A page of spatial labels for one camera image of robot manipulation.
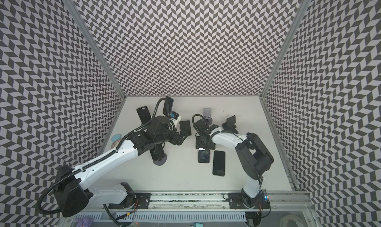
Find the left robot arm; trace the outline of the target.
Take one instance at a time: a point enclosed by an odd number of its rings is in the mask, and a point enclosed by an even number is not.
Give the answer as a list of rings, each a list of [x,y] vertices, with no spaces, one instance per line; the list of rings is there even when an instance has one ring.
[[[164,146],[167,142],[180,146],[187,133],[177,131],[181,117],[172,111],[173,99],[161,98],[154,111],[164,102],[163,114],[150,114],[147,107],[137,109],[142,124],[120,139],[116,147],[106,153],[73,168],[68,165],[59,168],[56,181],[45,189],[36,204],[36,211],[42,215],[61,213],[71,217],[92,205],[119,205],[130,208],[137,198],[128,183],[115,186],[96,187],[94,183],[111,170],[145,152],[150,152],[155,165],[161,166],[167,160]]]

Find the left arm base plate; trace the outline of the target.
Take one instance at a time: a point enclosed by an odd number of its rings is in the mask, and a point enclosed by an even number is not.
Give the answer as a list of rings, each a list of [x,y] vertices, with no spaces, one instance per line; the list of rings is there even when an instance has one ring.
[[[151,193],[136,193],[128,195],[121,204],[109,204],[110,210],[134,210],[148,209],[150,204]]]

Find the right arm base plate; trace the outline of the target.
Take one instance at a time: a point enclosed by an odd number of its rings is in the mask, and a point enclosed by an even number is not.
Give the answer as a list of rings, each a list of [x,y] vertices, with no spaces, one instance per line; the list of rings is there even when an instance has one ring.
[[[244,192],[228,193],[228,203],[230,209],[270,209],[268,196],[260,192],[256,197],[251,198]]]

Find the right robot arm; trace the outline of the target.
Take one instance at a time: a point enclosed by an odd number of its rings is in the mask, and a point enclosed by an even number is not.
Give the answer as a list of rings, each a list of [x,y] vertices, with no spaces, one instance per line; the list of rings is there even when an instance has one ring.
[[[243,206],[248,209],[265,207],[268,197],[261,187],[274,158],[259,136],[254,133],[240,135],[235,115],[227,118],[221,127],[208,125],[207,119],[200,114],[193,115],[191,122],[196,131],[198,162],[209,163],[210,151],[215,150],[217,145],[234,150],[246,173],[245,185],[241,190]]]

